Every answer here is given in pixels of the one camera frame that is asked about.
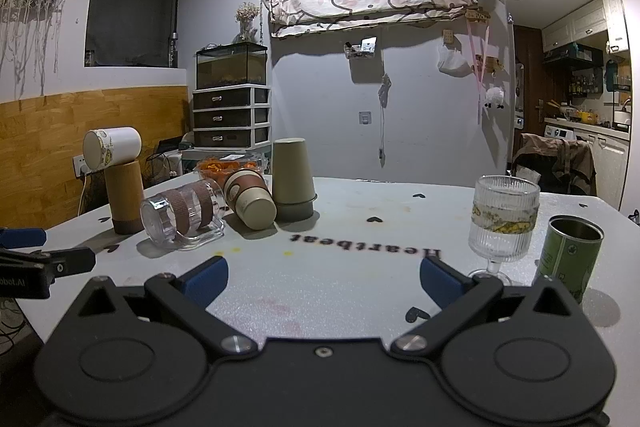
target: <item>kitchen cabinet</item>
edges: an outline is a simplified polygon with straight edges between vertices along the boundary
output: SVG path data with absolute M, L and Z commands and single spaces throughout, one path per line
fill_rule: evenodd
M 578 8 L 569 15 L 569 19 L 572 32 L 571 42 L 607 29 L 607 19 L 602 0 L 593 0 L 582 8 Z
M 609 32 L 609 45 L 613 53 L 627 51 L 629 42 L 626 36 L 625 13 L 622 0 L 602 0 Z
M 542 49 L 546 52 L 572 41 L 571 23 L 568 17 L 564 17 L 542 30 Z
M 598 197 L 619 210 L 625 187 L 629 143 L 612 136 L 582 130 L 575 130 L 575 137 L 585 140 L 591 148 Z

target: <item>glass stem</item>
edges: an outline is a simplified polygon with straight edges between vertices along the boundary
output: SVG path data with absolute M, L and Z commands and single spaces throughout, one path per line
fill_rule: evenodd
M 498 272 L 500 271 L 500 264 L 501 263 L 496 263 L 495 261 L 489 261 L 486 267 L 487 272 L 489 272 L 494 277 L 497 277 Z

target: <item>white face mask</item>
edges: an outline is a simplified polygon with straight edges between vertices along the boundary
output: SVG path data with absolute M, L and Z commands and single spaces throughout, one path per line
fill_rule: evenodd
M 440 47 L 440 60 L 438 60 L 438 69 L 445 74 L 451 76 L 467 76 L 473 73 L 465 57 L 456 49 L 450 50 L 446 45 Z

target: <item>screw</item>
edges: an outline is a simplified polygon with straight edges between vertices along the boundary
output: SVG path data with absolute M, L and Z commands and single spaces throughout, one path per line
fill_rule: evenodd
M 331 347 L 316 347 L 315 353 L 321 359 L 326 359 L 334 353 L 334 350 Z
M 427 339 L 420 335 L 403 335 L 396 340 L 396 347 L 402 351 L 420 351 L 427 347 Z
M 222 339 L 220 346 L 230 353 L 246 353 L 254 347 L 254 343 L 244 335 L 231 335 Z

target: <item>dried flower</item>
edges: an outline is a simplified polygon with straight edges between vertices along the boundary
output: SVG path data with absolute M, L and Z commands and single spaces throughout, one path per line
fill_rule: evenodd
M 238 22 L 251 22 L 258 16 L 258 7 L 252 2 L 243 2 L 236 10 Z

